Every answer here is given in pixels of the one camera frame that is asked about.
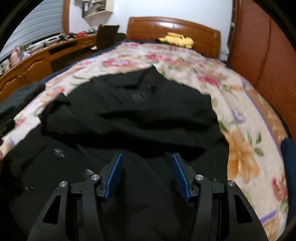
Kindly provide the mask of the black trench coat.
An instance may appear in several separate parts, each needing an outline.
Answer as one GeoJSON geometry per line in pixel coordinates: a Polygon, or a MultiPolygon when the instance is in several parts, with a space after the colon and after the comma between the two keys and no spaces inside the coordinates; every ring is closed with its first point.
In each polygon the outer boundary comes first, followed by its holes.
{"type": "Polygon", "coordinates": [[[1,240],[26,240],[61,181],[84,181],[116,153],[123,169],[103,207],[108,240],[190,240],[193,207],[177,190],[174,153],[206,178],[227,179],[229,147],[211,97],[154,67],[93,78],[39,118],[3,161],[1,240]]]}

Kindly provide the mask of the dark grey folded garment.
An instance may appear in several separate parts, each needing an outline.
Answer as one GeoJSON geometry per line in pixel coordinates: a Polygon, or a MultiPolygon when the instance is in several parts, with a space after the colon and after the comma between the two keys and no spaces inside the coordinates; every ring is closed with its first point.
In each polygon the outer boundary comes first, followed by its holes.
{"type": "Polygon", "coordinates": [[[8,98],[1,102],[1,120],[14,118],[34,98],[45,90],[45,84],[33,82],[15,90],[8,98]]]}

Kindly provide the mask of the wooden desk with cabinets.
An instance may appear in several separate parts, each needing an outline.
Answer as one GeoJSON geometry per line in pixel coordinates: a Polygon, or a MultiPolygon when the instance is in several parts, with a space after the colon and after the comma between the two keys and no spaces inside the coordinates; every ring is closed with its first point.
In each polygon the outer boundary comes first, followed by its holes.
{"type": "Polygon", "coordinates": [[[13,66],[1,77],[1,101],[19,87],[40,81],[53,73],[51,63],[67,54],[91,48],[96,35],[87,35],[47,47],[13,66]]]}

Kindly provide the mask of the floral bed blanket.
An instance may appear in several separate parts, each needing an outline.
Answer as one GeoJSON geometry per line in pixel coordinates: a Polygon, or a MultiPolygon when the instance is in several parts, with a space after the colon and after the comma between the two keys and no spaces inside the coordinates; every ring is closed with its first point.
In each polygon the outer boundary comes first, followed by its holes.
{"type": "Polygon", "coordinates": [[[69,94],[92,77],[150,66],[169,80],[210,95],[221,132],[229,142],[227,175],[246,195],[268,239],[279,240],[288,224],[287,182],[280,150],[287,136],[285,128],[245,78],[194,50],[124,41],[55,73],[45,90],[16,113],[16,127],[4,136],[1,153],[6,155],[39,124],[38,114],[58,94],[69,94]]]}

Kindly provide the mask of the folded navy blue garment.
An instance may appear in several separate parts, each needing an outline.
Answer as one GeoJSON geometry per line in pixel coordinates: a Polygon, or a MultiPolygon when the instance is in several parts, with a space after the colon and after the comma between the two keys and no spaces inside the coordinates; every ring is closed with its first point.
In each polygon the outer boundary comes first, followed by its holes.
{"type": "Polygon", "coordinates": [[[289,138],[285,138],[280,144],[288,192],[288,216],[287,224],[290,224],[295,217],[295,175],[296,175],[296,147],[289,138]]]}

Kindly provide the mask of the grey window blind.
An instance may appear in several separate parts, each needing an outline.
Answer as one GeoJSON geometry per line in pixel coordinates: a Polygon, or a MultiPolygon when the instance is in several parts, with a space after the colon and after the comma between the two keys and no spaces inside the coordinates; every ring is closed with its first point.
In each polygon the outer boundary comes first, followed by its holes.
{"type": "Polygon", "coordinates": [[[36,6],[14,30],[1,51],[1,60],[12,49],[62,32],[62,0],[45,0],[36,6]]]}

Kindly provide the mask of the red basket on desk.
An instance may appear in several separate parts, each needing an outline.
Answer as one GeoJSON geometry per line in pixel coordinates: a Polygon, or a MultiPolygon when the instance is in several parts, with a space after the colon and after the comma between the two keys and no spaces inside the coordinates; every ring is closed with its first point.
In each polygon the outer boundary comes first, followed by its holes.
{"type": "Polygon", "coordinates": [[[76,37],[81,38],[81,37],[85,37],[86,35],[87,35],[86,32],[79,32],[79,33],[76,34],[76,37]]]}

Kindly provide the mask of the dark wooden chair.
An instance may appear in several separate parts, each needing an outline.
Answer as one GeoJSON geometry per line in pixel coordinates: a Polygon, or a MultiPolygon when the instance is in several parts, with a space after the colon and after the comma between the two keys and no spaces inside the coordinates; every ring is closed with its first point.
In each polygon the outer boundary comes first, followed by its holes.
{"type": "Polygon", "coordinates": [[[96,35],[97,51],[112,47],[116,42],[124,40],[125,33],[119,33],[120,25],[100,25],[96,35]]]}

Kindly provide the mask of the wooden bed headboard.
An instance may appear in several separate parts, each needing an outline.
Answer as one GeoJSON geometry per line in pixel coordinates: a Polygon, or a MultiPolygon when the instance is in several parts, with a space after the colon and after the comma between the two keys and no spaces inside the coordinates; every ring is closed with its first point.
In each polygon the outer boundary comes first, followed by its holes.
{"type": "Polygon", "coordinates": [[[128,20],[126,38],[148,41],[163,37],[168,32],[190,37],[194,41],[194,50],[210,58],[219,58],[220,31],[191,21],[162,16],[132,16],[128,20]]]}

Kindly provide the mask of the yellow pikachu plush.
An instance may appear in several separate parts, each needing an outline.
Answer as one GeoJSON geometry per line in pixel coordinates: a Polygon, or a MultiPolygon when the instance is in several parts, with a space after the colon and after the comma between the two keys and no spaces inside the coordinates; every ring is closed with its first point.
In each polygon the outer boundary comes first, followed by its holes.
{"type": "Polygon", "coordinates": [[[185,37],[182,34],[168,32],[165,37],[158,38],[158,40],[162,43],[167,43],[170,45],[184,47],[188,49],[192,49],[194,45],[193,39],[189,37],[185,37]]]}

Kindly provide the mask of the wooden louvered wardrobe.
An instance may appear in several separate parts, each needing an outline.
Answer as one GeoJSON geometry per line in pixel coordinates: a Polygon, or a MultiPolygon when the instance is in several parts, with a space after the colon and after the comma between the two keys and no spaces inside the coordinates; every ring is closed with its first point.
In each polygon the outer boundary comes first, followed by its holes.
{"type": "Polygon", "coordinates": [[[295,50],[274,19],[255,1],[233,2],[228,64],[276,110],[295,139],[295,50]]]}

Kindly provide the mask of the white wall shelf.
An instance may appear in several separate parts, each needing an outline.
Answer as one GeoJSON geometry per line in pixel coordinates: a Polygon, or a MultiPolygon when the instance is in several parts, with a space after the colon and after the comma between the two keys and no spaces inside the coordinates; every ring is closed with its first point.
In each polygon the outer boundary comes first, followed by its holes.
{"type": "Polygon", "coordinates": [[[91,0],[83,1],[82,18],[89,18],[102,13],[112,13],[114,0],[91,0]]]}

